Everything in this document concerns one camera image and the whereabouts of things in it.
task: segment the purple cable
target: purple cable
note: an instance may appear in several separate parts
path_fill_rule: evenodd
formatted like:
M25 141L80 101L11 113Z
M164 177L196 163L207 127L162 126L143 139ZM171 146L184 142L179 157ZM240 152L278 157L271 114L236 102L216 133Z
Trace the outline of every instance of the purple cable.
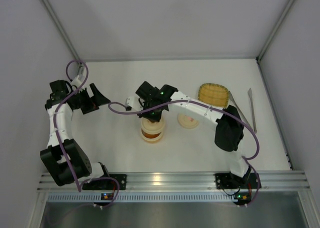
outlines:
M81 64L84 65L84 67L85 67L85 69L86 69L86 76L85 76L84 81L80 84L80 86L77 87L75 90L73 90L72 93L70 93L68 96L66 96L66 97L59 103L59 105L57 106L57 108L55 109L54 115L53 115L53 126L54 126L54 128L55 128L55 134L56 134L56 137L57 137L57 139L58 139L58 142L59 142L61 151L62 151L62 153L63 153L63 155L64 155L64 157L65 157L65 160L66 160L66 162L67 162L67 164L68 164L68 166L69 166L69 168L70 168L70 171L71 171L71 173L72 173L72 176L73 176L74 181L75 181L75 184L76 184L76 187L77 187L78 191L81 192L81 186L79 185L79 181L78 181L78 178L77 178L77 174L76 174L76 172L75 172L75 170L74 170L74 168L73 168L73 166L72 166L72 164L71 164L71 162L70 162L70 160L69 160L69 158L68 158L67 152L66 152L66 150L65 150L65 148L64 148L63 142L62 142L62 140L61 140L61 137L60 137L60 134L59 134L59 131L58 131L58 126L57 126L57 112L58 112L58 110L60 109L60 107L62 106L62 104L64 104L71 96L73 96L74 94L76 94L76 93L83 87L83 85L85 84L85 82L86 82L87 79L88 79L89 70L88 70L88 67L87 67L87 65L85 64L85 62L82 61L82 60L72 60L72 61L70 61L70 62L67 64L67 66L66 66L66 68L65 68L65 72L66 72L68 78L69 78L68 68L69 68L70 64L72 64L72 63L74 63L74 62L78 62L78 63L81 63Z
M112 203L116 200L116 198L117 198L117 196L118 196L118 194L119 194L119 191L120 191L120 184L119 184L119 182L118 182L116 179L114 179L114 178L112 178L112 177L101 177L101 178L95 178L95 179L86 179L85 181L83 181L83 182L81 183L81 187L83 186L83 184L87 183L88 181L104 180L104 179L108 179L108 180L114 181L114 182L116 183L116 187L117 187L116 194L115 194L115 196L113 197L113 199L109 202L109 204L107 204L106 206L103 207L103 208L107 208L107 207L111 206ZM77 209L79 209L79 208L81 208L81 207L85 207L85 206L91 206L91 205L92 205L91 203L80 204L80 205L78 205L77 207L69 210L67 213L65 213L65 214L64 214L58 221L56 221L56 222L51 222L50 217L49 217L49 209L48 209L48 211L47 211L47 213L46 213L46 219L47 219L48 224L49 224L50 226L55 226L55 225L61 223L61 221L63 221L68 215L70 215L71 213L73 213L73 212L76 211Z
M255 194L254 194L254 197L252 198L252 200L250 201L250 203L253 202L253 201L256 199L256 196L257 196L258 191L259 191L259 185L260 185L261 182L260 182L260 178L259 178L259 175L258 175L257 171L256 171L255 168L248 162L248 160L252 160L252 159L254 159L254 158L256 158L256 157L258 156L258 154L259 154L259 152L260 152L260 144L259 144L258 137L256 136L254 130L253 130L248 124L244 123L241 119L235 117L234 115L232 115L232 114L230 114L230 113L228 113L228 112L226 112L226 111L224 111L224 110L217 109L217 108L214 108L214 107L212 107L212 106L209 106L209 105L206 105L206 104L197 102L197 101L193 101L193 100L190 100L190 101L189 101L189 100L184 100L184 99L183 99L183 100L174 100L174 101L166 102L166 103L159 104L159 105L154 106L154 107L149 108L149 109L145 109L145 110L141 110L141 111L135 111L135 112L122 112L122 111L117 111L117 110L115 110L115 109L113 109L113 108L111 107L112 104L117 104L117 105L120 105L120 106L126 108L126 106L125 106L124 104L119 103L119 102L111 102L111 103L108 104L108 107L109 107L109 109L110 109L112 112L114 112L114 113L116 113L116 114L133 115L133 114L143 114L143 113L152 111L152 110L154 110L154 109L161 108L161 107L166 106L166 105L169 105L169 104L174 104L174 103L187 103L187 102L192 103L192 104L196 104L196 105L199 105L199 106L202 106L202 107L204 107L204 108L210 108L210 109L213 110L213 111L217 111L217 112L223 113L223 114L231 117L232 119L236 120L236 121L239 122L240 124L242 124L242 125L252 134L252 136L253 136L253 138L254 138L254 140L255 140L255 143L256 143L256 151L255 151L255 153L254 153L253 156L251 156L251 157L249 157L249 158L242 156L242 158L243 158L244 161L247 163L247 165L254 171L254 174L255 174L256 179L257 179L257 189L256 189L256 192L255 192Z

